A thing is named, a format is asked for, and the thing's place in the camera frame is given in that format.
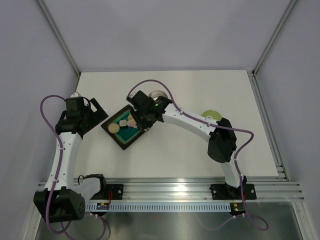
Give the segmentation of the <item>dark square teal plate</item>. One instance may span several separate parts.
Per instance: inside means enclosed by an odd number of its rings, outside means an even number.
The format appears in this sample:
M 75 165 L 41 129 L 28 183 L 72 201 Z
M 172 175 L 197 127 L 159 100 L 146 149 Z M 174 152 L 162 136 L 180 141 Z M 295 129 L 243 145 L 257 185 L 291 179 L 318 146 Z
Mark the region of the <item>dark square teal plate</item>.
M 138 140 L 145 132 L 140 131 L 136 128 L 120 127 L 120 130 L 116 134 L 112 134 L 108 131 L 108 125 L 111 123 L 116 123 L 119 125 L 120 120 L 128 120 L 128 116 L 131 115 L 133 107 L 129 104 L 119 110 L 110 119 L 105 121 L 101 127 L 102 129 L 123 149 L 126 150 L 131 144 Z

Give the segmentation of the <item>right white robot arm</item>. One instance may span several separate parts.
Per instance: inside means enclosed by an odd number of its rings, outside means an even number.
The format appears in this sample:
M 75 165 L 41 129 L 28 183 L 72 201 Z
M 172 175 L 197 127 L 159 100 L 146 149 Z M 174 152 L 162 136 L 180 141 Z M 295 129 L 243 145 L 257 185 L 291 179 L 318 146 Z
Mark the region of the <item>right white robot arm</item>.
M 152 98 L 140 90 L 127 96 L 126 100 L 134 108 L 132 115 L 140 130 L 149 129 L 156 122 L 167 123 L 187 130 L 208 143 L 207 154 L 221 164 L 225 177 L 225 184 L 215 190 L 217 193 L 236 199 L 245 192 L 245 178 L 233 159 L 237 137 L 229 120 L 222 118 L 214 122 L 179 108 L 166 96 Z

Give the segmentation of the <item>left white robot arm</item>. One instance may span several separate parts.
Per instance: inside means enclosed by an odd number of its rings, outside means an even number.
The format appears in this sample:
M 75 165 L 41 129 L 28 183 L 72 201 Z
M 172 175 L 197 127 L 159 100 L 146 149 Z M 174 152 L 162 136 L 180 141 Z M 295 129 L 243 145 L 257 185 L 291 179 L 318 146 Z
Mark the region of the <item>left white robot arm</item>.
M 108 186 L 103 174 L 89 174 L 74 185 L 78 151 L 84 135 L 108 118 L 95 98 L 73 94 L 64 99 L 65 110 L 55 126 L 55 156 L 51 172 L 42 191 L 34 194 L 33 202 L 48 225 L 82 220 L 85 207 L 92 197 L 103 199 Z

